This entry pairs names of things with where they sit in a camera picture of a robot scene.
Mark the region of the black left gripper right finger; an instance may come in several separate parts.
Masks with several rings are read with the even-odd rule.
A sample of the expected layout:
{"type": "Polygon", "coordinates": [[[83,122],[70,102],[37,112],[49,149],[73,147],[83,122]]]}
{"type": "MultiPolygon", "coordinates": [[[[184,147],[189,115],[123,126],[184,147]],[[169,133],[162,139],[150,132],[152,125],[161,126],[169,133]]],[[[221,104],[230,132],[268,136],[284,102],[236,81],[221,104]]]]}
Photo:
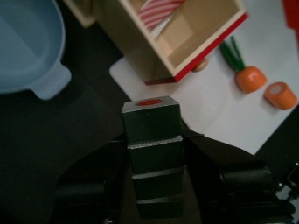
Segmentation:
{"type": "Polygon", "coordinates": [[[265,162],[188,128],[181,136],[201,224],[293,224],[265,162]]]}

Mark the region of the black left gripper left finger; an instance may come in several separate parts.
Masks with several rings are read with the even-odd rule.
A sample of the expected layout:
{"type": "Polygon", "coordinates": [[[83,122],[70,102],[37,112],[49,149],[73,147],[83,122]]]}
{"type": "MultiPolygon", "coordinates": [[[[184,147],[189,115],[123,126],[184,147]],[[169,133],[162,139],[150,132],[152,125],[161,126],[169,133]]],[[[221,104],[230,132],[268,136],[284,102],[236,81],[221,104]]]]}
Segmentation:
{"type": "Polygon", "coordinates": [[[118,224],[125,173],[126,145],[119,135],[61,175],[49,224],[118,224]]]}

